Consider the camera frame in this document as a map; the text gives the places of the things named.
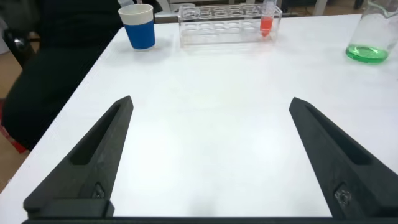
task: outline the floor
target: floor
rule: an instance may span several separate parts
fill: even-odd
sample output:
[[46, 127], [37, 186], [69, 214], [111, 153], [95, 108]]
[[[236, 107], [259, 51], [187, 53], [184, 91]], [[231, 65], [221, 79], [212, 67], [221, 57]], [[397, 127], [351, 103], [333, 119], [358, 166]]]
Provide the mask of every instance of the floor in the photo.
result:
[[[325, 9], [324, 15], [342, 15], [342, 14], [360, 14], [363, 8], [354, 10], [354, 0], [334, 0]], [[314, 7], [294, 7], [289, 9], [291, 13], [297, 13], [298, 16], [311, 16]], [[34, 49], [38, 49], [39, 44], [32, 44]], [[21, 72], [21, 66], [14, 56], [8, 52], [0, 55], [0, 98], [5, 98], [12, 84], [18, 78]], [[29, 155], [28, 152], [19, 154], [13, 146], [0, 134], [0, 193], [7, 185], [12, 176]]]

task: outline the blue paper cup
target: blue paper cup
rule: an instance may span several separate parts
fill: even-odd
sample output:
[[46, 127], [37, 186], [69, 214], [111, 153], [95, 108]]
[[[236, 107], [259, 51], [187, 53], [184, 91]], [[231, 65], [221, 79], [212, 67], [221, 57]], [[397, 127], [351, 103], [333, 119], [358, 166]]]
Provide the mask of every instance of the blue paper cup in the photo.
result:
[[154, 8], [135, 4], [119, 9], [119, 15], [134, 49], [143, 50], [155, 45]]

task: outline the white table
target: white table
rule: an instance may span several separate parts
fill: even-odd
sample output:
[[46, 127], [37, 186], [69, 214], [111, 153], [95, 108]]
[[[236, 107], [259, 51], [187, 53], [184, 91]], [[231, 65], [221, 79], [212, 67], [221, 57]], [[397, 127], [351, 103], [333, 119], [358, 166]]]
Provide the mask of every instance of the white table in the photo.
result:
[[23, 200], [126, 95], [115, 216], [330, 216], [288, 112], [294, 96], [398, 172], [397, 50], [381, 65], [348, 59], [359, 17], [282, 19], [267, 50], [184, 50], [178, 24], [161, 24], [157, 46], [135, 52], [121, 29], [0, 195], [0, 223], [27, 218]]

